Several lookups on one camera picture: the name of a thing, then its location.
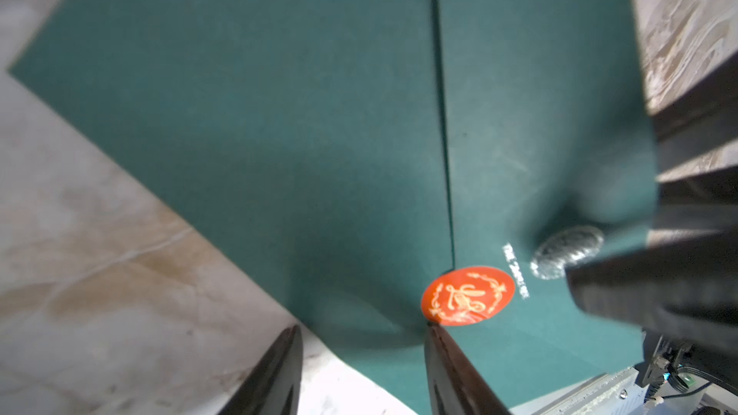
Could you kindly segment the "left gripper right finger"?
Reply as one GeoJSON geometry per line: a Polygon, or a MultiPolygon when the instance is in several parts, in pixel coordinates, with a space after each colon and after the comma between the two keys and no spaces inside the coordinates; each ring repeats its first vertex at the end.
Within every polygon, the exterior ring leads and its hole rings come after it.
{"type": "Polygon", "coordinates": [[[442,326],[428,324],[424,353],[432,414],[510,414],[442,326]]]}

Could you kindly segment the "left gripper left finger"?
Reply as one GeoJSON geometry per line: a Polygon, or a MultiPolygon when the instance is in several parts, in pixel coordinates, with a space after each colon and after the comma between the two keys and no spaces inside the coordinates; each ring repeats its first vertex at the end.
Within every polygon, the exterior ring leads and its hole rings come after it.
{"type": "Polygon", "coordinates": [[[295,415],[303,355],[301,328],[284,329],[218,415],[295,415]]]}

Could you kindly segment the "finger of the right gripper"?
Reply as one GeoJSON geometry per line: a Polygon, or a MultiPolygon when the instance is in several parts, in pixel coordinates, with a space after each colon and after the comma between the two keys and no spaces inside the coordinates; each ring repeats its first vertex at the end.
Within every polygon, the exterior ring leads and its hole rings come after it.
{"type": "MultiPolygon", "coordinates": [[[[737,56],[732,55],[652,117],[661,172],[737,140],[737,56]]],[[[737,167],[659,186],[661,202],[735,202],[737,167]]]]}
{"type": "Polygon", "coordinates": [[[737,232],[729,230],[566,270],[577,307],[737,354],[737,232]]]}

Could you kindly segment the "dark green envelope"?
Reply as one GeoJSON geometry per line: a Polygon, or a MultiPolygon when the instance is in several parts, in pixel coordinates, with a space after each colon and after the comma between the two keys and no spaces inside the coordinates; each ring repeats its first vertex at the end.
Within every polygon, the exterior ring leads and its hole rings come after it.
{"type": "Polygon", "coordinates": [[[421,298],[519,405],[641,355],[530,270],[575,225],[644,244],[655,143],[632,0],[63,0],[11,68],[342,360],[420,413],[421,298]]]}

